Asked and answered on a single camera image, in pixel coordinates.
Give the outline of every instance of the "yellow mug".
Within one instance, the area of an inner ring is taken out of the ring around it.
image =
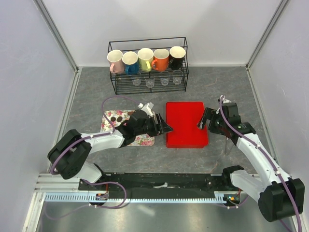
[[[154,60],[154,52],[150,48],[142,48],[137,55],[139,56],[140,69],[150,72],[151,62]]]

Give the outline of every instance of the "mug handle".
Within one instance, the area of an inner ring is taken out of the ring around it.
[[[111,73],[116,73],[116,72],[114,71],[114,66],[115,66],[114,63],[112,63],[111,66],[110,66],[110,72],[111,72]]]
[[[130,69],[130,66],[126,66],[126,74],[127,74],[127,75],[130,75],[129,69]]]
[[[147,72],[150,72],[151,71],[150,62],[146,61],[146,64],[147,64]]]
[[[169,68],[172,68],[172,63],[174,62],[174,57],[169,58]]]
[[[155,63],[157,63],[158,60],[157,59],[154,59],[152,62],[151,62],[151,67],[155,70],[158,70],[158,68],[155,66]]]

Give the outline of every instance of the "orange mug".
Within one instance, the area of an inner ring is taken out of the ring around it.
[[[154,51],[154,60],[151,67],[155,70],[163,72],[169,65],[169,51],[166,49],[157,49]]]

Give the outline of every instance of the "floor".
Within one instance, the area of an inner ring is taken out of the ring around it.
[[[47,204],[47,214],[58,218],[85,203],[44,204]],[[291,218],[283,221],[289,228],[294,228]],[[267,222],[253,199],[249,199],[239,209],[230,210],[213,204],[197,203],[133,203],[117,210],[86,207],[60,220],[44,217],[39,226],[42,226],[41,232],[286,231],[279,221]]]
[[[268,148],[261,120],[253,98],[250,83],[243,67],[190,68],[187,92],[138,94],[130,97],[153,102],[154,110],[165,116],[165,104],[172,101],[202,101],[204,106],[218,107],[221,94],[236,102],[243,121],[256,129]],[[109,69],[84,68],[77,87],[67,130],[99,132],[102,120],[100,105],[114,95],[109,80]],[[107,102],[105,110],[130,110],[136,106],[122,99]],[[209,134],[209,145],[204,149],[167,149],[164,136],[156,137],[152,147],[125,147],[109,149],[91,155],[88,160],[97,163],[106,172],[180,172],[221,173],[224,167],[239,164],[255,173],[246,157],[235,147],[224,154],[225,138]],[[84,203],[44,203],[47,213],[61,217]],[[196,203],[132,203],[117,210],[84,208],[60,220],[42,217],[37,231],[43,232],[281,232],[280,222],[267,222],[257,203],[249,199],[236,210],[227,210],[213,204]],[[284,220],[293,228],[291,218]]]
[[[163,92],[127,95],[141,102],[152,102],[153,110],[165,118],[165,104],[176,101],[202,101],[204,106],[217,108],[221,94],[236,102],[242,121],[248,121],[268,148],[249,79],[244,67],[190,67],[186,92]],[[94,133],[100,131],[101,103],[114,96],[108,68],[83,68],[66,130]],[[131,110],[137,106],[128,100],[111,99],[104,110]],[[254,168],[241,151],[228,141],[228,155],[224,154],[225,138],[209,134],[209,144],[203,149],[171,149],[165,137],[157,136],[149,147],[131,146],[94,153],[88,161],[98,164],[106,172],[162,172],[162,173],[221,173],[232,165],[241,165],[249,173]]]

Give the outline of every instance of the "floral tray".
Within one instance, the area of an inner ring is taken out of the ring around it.
[[[119,126],[124,120],[128,120],[130,118],[130,113],[133,112],[132,110],[108,110],[105,111],[105,115],[108,117],[109,120],[113,121],[112,123],[114,126]],[[110,131],[112,126],[109,122],[102,118],[101,124],[101,132]],[[129,146],[152,146],[155,144],[155,138],[149,137],[148,134],[143,134],[136,136],[135,141],[131,143]]]

